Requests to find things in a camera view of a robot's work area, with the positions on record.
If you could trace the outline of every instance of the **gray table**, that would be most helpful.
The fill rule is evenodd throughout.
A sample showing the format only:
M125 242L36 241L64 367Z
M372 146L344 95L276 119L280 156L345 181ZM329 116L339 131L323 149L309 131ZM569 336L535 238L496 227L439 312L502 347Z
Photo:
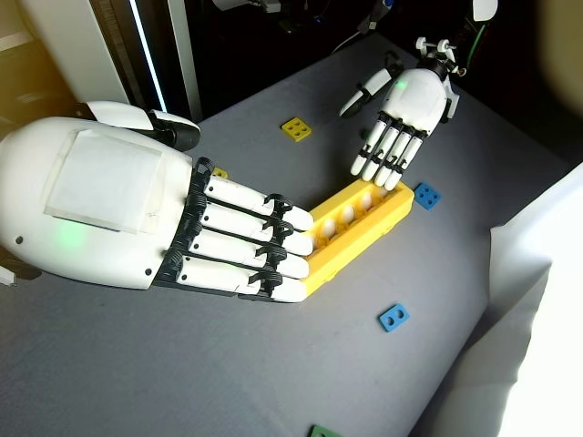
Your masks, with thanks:
M378 102L336 114L393 48L373 36L202 124L196 155L312 208L351 178ZM413 59L401 50L406 63ZM279 126L313 128L293 143ZM0 434L406 435L484 310L489 228L566 166L472 97L404 177L442 195L302 304L115 290L45 274L0 290ZM412 317L388 334L377 316Z

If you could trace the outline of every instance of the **blue block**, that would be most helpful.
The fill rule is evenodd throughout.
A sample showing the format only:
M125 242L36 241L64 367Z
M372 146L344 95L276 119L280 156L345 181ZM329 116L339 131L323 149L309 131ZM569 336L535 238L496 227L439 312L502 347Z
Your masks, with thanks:
M433 208L440 198L441 194L427 184L419 184L419 187L415 189L415 202L425 209Z
M381 321L384 330L387 332L393 332L401 326L402 323L405 323L409 317L409 313L404 306L397 303L386 313L382 314L381 317L379 317L379 320Z

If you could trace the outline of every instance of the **yellow tray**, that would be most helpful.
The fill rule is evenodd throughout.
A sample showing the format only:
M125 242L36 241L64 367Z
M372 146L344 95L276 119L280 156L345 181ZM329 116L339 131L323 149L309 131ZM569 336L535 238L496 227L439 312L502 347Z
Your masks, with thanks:
M401 182L387 194L356 180L313 209L314 226L307 233L315 251L307 258L310 276L302 280L308 296L406 217L413 199L413 191Z

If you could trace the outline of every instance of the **white robotic hand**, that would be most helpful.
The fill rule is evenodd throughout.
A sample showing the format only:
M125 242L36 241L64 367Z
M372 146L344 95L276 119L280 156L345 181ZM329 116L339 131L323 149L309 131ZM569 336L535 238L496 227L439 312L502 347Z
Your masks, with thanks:
M391 86L383 100L378 120L351 168L355 176L387 190L395 188L411 160L440 120L454 116L459 95L454 93L449 73L458 73L453 48L447 40L428 45L417 40L421 61L414 69L396 74L383 68L344 105L340 115L349 117L384 86ZM434 47L427 53L427 47Z
M45 118L0 142L0 244L85 282L305 299L310 213L160 143L192 145L192 122L112 105L88 104L99 121Z

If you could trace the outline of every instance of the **light strip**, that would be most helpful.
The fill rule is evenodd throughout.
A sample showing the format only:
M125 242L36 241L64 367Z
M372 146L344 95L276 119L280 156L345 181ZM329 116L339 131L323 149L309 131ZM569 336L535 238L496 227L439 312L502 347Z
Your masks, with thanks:
M142 21L139 19L138 6L136 5L136 0L129 0L129 5L131 6L131 12L136 20L136 26L138 27L139 40L142 43L142 48L144 49L144 55L146 55L146 61L148 62L149 73L152 75L152 80L154 81L154 87L156 88L156 94L158 94L158 100L160 102L160 108L162 111L167 112L166 103L164 103L164 97L162 96L162 90L160 89L160 83L158 81L158 76L156 75L156 70L154 69L154 63L152 62L152 56L149 53L148 41L146 41L146 35L144 34L144 28L142 27Z

